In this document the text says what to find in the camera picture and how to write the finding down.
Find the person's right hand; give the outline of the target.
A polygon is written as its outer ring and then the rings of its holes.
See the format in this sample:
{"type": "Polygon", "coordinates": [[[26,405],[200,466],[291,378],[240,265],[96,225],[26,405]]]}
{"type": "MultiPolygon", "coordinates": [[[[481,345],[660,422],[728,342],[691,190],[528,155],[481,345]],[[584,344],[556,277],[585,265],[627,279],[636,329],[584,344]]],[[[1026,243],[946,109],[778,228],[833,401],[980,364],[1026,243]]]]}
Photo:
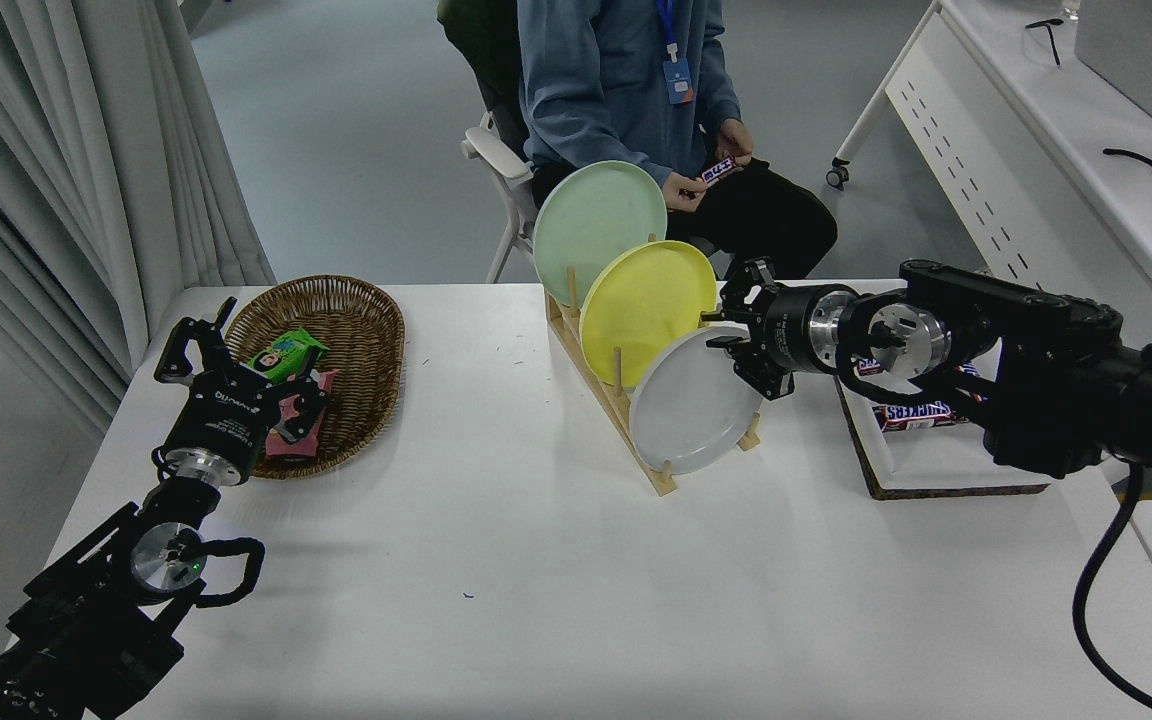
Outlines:
{"type": "Polygon", "coordinates": [[[681,211],[681,213],[694,213],[698,210],[707,191],[708,184],[702,179],[689,179],[676,172],[670,172],[660,185],[667,211],[681,211]]]}

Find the person's left hand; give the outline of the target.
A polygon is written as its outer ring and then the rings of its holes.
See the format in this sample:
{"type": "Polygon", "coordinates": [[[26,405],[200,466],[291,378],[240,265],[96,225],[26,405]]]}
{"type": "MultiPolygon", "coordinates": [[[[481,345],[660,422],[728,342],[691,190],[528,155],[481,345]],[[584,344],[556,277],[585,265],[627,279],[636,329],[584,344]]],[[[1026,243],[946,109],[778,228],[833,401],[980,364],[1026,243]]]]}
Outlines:
{"type": "Polygon", "coordinates": [[[717,160],[732,160],[737,167],[746,167],[753,154],[755,141],[749,128],[740,119],[723,119],[714,135],[717,160]]]}

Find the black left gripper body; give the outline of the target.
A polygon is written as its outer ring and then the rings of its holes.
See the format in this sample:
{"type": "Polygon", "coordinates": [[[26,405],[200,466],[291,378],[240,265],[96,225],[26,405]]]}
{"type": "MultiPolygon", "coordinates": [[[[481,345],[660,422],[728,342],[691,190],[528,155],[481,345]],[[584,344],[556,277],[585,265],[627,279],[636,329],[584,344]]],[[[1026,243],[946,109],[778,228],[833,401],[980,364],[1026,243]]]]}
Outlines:
{"type": "Polygon", "coordinates": [[[166,437],[166,468],[188,465],[204,479],[247,479],[278,423],[273,382],[247,366],[212,369],[189,382],[189,397],[166,437]]]}

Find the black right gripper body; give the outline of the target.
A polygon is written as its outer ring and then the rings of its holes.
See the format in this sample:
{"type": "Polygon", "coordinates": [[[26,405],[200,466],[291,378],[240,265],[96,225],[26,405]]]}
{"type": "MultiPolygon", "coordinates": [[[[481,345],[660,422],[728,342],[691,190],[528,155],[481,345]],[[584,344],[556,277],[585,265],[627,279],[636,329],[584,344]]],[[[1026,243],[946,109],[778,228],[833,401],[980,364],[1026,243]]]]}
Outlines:
{"type": "Polygon", "coordinates": [[[768,373],[813,372],[823,365],[810,338],[820,286],[764,285],[756,296],[756,364],[768,373]]]}

